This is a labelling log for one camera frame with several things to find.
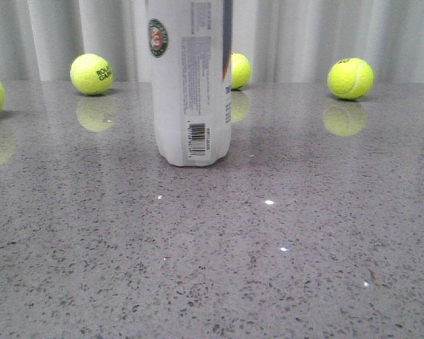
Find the barcode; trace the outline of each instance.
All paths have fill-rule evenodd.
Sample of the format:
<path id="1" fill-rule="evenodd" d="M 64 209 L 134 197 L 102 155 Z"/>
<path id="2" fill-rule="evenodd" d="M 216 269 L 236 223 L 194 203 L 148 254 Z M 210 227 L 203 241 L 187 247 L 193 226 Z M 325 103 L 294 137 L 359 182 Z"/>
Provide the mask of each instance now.
<path id="1" fill-rule="evenodd" d="M 188 129 L 189 154 L 206 154 L 206 124 L 190 124 Z"/>

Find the gray speckled surface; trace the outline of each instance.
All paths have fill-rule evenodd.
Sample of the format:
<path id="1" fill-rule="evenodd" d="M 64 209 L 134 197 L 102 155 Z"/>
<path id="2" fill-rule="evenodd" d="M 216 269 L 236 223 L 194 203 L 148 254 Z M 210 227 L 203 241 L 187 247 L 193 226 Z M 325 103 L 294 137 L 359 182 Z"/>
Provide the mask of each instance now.
<path id="1" fill-rule="evenodd" d="M 207 168 L 146 83 L 4 85 L 0 338 L 424 338 L 424 85 L 248 87 Z"/>

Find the roland garros logo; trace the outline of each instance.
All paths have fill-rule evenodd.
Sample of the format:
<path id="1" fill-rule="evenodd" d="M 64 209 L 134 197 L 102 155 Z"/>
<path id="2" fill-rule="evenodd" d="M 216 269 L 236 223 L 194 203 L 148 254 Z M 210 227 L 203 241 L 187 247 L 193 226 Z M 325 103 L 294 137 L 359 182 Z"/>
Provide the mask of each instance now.
<path id="1" fill-rule="evenodd" d="M 165 26 L 157 19 L 151 19 L 148 26 L 149 48 L 156 58 L 161 57 L 168 47 L 168 33 Z"/>

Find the white curtain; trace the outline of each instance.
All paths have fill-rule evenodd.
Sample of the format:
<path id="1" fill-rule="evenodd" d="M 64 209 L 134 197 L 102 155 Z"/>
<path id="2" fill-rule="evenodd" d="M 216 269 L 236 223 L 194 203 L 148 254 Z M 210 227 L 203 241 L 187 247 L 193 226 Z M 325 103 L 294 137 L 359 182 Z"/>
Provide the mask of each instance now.
<path id="1" fill-rule="evenodd" d="M 0 0 L 0 78 L 68 80 L 90 52 L 117 81 L 149 81 L 146 26 L 145 0 Z M 344 57 L 379 82 L 424 83 L 424 0 L 234 0 L 232 38 L 253 83 L 325 81 Z"/>

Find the plastic bottle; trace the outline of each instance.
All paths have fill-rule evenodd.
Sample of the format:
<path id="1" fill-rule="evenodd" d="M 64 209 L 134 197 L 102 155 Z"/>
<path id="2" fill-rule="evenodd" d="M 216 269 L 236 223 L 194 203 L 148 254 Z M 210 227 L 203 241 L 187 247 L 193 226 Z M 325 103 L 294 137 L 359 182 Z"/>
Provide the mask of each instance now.
<path id="1" fill-rule="evenodd" d="M 207 166 L 231 139 L 232 0 L 147 0 L 155 138 L 177 166 Z"/>

